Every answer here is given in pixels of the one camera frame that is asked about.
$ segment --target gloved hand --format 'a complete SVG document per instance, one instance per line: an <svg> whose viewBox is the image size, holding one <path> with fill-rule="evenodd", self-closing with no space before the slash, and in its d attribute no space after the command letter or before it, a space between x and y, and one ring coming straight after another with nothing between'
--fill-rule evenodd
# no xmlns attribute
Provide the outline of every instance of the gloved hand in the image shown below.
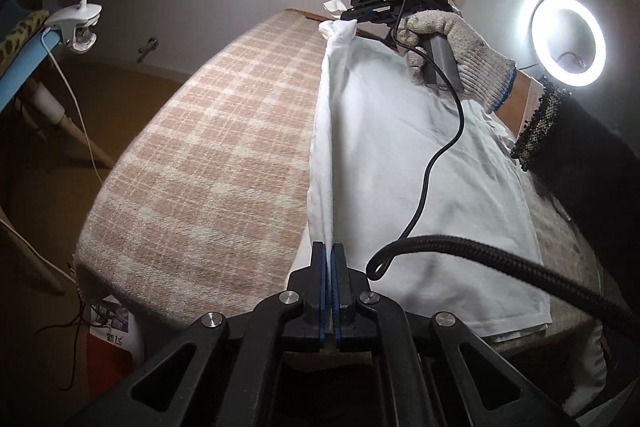
<svg viewBox="0 0 640 427"><path fill-rule="evenodd" d="M465 94L481 103L487 112L498 109L511 92L515 61L491 49L462 17L451 12L428 10L405 17L400 23L398 40L424 51L418 46L420 36L435 32L449 41ZM425 60L409 51L405 61L414 84L422 84Z"/></svg>

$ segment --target silver screw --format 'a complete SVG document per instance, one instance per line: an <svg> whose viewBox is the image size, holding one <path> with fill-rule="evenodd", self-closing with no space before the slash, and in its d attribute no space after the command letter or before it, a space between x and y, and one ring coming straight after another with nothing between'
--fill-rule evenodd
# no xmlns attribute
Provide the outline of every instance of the silver screw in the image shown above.
<svg viewBox="0 0 640 427"><path fill-rule="evenodd" d="M436 315L436 322L444 328L449 328L456 323L456 318L449 312L440 312Z"/></svg>
<svg viewBox="0 0 640 427"><path fill-rule="evenodd" d="M376 304L380 301L380 295L375 292L362 292L360 294L360 300L364 304Z"/></svg>
<svg viewBox="0 0 640 427"><path fill-rule="evenodd" d="M209 312L205 313L201 318L200 322L206 328L217 328L220 324L222 324L222 315L218 312Z"/></svg>
<svg viewBox="0 0 640 427"><path fill-rule="evenodd" d="M280 299L280 302L282 304L294 304L298 302L298 299L300 299L300 295L292 290L287 290L286 292L282 292L278 299Z"/></svg>

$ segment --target black braided hose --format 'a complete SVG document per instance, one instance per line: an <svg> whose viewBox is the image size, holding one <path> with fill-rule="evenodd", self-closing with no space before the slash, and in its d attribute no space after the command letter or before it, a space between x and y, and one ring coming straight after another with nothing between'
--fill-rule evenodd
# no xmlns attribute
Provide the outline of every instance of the black braided hose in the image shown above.
<svg viewBox="0 0 640 427"><path fill-rule="evenodd" d="M403 253L439 252L463 257L544 290L617 329L640 344L640 317L590 289L500 248L451 235L417 235L389 243L367 263L367 277L379 280L391 261Z"/></svg>

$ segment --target glove cuff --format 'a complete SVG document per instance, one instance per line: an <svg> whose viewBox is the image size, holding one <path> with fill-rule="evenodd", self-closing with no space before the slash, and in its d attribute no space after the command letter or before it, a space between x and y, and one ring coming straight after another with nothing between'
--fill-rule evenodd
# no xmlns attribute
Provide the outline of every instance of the glove cuff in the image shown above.
<svg viewBox="0 0 640 427"><path fill-rule="evenodd" d="M487 113L498 109L511 93L517 70L515 60L494 52L494 57L465 57L460 60L460 80L469 95Z"/></svg>

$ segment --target plaid blanket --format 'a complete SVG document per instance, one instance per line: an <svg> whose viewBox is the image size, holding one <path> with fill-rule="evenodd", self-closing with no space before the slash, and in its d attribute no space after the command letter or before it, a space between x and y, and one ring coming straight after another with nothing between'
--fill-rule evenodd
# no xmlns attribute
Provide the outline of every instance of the plaid blanket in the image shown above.
<svg viewBox="0 0 640 427"><path fill-rule="evenodd" d="M148 323L177 329L207 311L251 311L283 289L306 223L324 48L317 21L282 12L184 84L88 214L74 256L85 299L111 293ZM521 175L543 263L597 290L593 254ZM548 343L588 320L557 299L552 318L546 331L496 347Z"/></svg>

